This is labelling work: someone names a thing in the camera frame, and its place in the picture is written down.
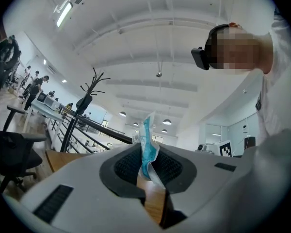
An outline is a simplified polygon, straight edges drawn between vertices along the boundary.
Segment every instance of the desk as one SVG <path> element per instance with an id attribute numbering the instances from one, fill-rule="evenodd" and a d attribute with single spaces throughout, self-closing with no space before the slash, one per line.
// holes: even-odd
<path id="1" fill-rule="evenodd" d="M 52 145 L 51 145 L 51 149 L 52 149 L 54 147 L 56 136 L 57 136 L 57 134 L 59 132 L 59 128 L 62 125 L 64 120 L 63 120 L 63 118 L 62 118 L 62 116 L 60 114 L 58 114 L 57 112 L 51 110 L 44 103 L 41 103 L 40 101 L 35 99 L 35 100 L 32 101 L 31 107 L 30 107 L 29 112 L 27 114 L 26 121 L 25 121 L 24 128 L 23 128 L 23 133 L 26 133 L 26 129 L 27 129 L 27 126 L 28 126 L 29 118 L 31 116 L 31 113 L 32 113 L 33 109 L 39 111 L 41 114 L 44 114 L 46 117 L 50 118 L 50 120 L 53 119 L 53 120 L 56 120 L 56 121 L 59 122 L 59 124 L 57 126 L 57 129 L 56 129 L 56 132 L 55 132 L 55 135 L 53 136 L 53 139 L 52 139 Z M 50 120 L 48 121 L 46 130 L 49 129 Z"/>
<path id="2" fill-rule="evenodd" d="M 53 172 L 56 172 L 69 162 L 87 156 L 85 153 L 64 153 L 47 150 L 46 156 L 49 166 Z M 137 187 L 145 191 L 145 209 L 150 214 L 155 222 L 158 224 L 161 221 L 164 201 L 165 190 L 155 185 L 152 181 L 146 181 L 138 176 Z"/>

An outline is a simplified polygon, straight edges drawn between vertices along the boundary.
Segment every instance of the black office chair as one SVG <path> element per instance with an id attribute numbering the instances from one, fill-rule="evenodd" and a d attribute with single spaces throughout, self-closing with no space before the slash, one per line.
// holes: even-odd
<path id="1" fill-rule="evenodd" d="M 4 76 L 7 66 L 5 63 L 0 64 L 0 89 L 4 82 Z M 41 157 L 32 149 L 34 142 L 41 142 L 46 140 L 43 134 L 30 133 L 13 133 L 7 132 L 10 122 L 15 113 L 24 114 L 23 110 L 7 106 L 11 111 L 3 131 L 0 131 L 0 174 L 5 178 L 0 185 L 0 192 L 3 192 L 9 183 L 14 183 L 25 191 L 20 177 L 33 176 L 36 178 L 36 173 L 26 172 L 27 169 L 36 167 L 42 163 Z"/>

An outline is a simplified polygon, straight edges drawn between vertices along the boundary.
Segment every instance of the white ceiling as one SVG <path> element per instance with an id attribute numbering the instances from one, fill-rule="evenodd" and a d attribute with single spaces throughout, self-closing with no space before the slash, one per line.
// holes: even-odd
<path id="1" fill-rule="evenodd" d="M 26 7 L 27 17 L 32 20 L 32 27 L 27 23 L 25 32 L 78 92 L 80 84 L 91 80 L 90 67 L 110 77 L 98 87 L 106 94 L 97 96 L 95 101 L 113 114 L 112 108 L 124 110 L 128 115 L 126 123 L 141 121 L 155 110 L 158 128 L 163 126 L 162 120 L 169 118 L 173 124 L 166 129 L 175 135 L 189 109 L 199 113 L 198 107 L 192 108 L 193 100 L 199 98 L 198 104 L 207 104 L 214 93 L 232 92 L 238 87 L 230 78 L 225 82 L 224 75 L 197 68 L 191 56 L 193 48 L 204 46 L 211 28 L 231 20 L 232 11 L 239 7 L 234 0 L 69 1 L 73 8 L 59 29 L 55 24 L 60 14 L 53 11 L 64 0 L 39 0 L 40 4 L 31 1 L 32 6 L 29 1 L 23 3 L 22 8 Z M 16 25 L 14 21 L 20 20 L 16 14 L 11 11 L 4 22 Z M 239 20 L 247 20 L 239 11 L 237 15 Z M 12 26 L 6 30 L 13 32 Z M 155 76 L 158 66 L 162 66 L 160 79 Z M 234 79 L 242 81 L 244 77 Z M 218 78 L 220 83 L 211 82 L 208 89 L 210 83 L 205 79 Z M 204 96 L 196 96 L 201 91 Z M 225 99 L 229 95 L 225 92 L 220 96 Z M 203 108 L 203 112 L 215 107 Z"/>

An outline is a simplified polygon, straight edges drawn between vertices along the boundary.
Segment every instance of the fluorescent light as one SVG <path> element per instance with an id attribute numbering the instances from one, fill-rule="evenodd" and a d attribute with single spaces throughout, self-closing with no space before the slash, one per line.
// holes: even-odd
<path id="1" fill-rule="evenodd" d="M 169 120 L 169 119 L 165 119 L 165 120 L 163 121 L 163 124 L 171 125 L 172 123 L 171 123 L 171 120 Z"/>
<path id="2" fill-rule="evenodd" d="M 62 14 L 60 15 L 56 25 L 57 27 L 59 27 L 61 25 L 61 23 L 63 22 L 64 18 L 66 17 L 66 15 L 68 14 L 68 12 L 72 9 L 72 4 L 69 2 L 67 3 L 66 7 L 64 8 Z"/>
<path id="3" fill-rule="evenodd" d="M 121 111 L 119 114 L 123 117 L 126 117 L 126 113 L 124 111 Z"/>

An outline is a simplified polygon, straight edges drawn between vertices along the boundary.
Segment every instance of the wooden table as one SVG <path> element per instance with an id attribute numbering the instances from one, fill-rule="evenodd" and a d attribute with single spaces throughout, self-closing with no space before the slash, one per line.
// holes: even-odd
<path id="1" fill-rule="evenodd" d="M 46 156 L 49 166 L 53 172 L 56 172 L 69 162 L 88 156 L 90 154 L 82 153 L 64 153 L 53 150 L 47 150 Z M 146 181 L 138 176 L 137 187 L 145 191 L 145 209 L 158 224 L 162 218 L 162 212 L 165 200 L 165 189 L 155 185 L 152 181 Z"/>

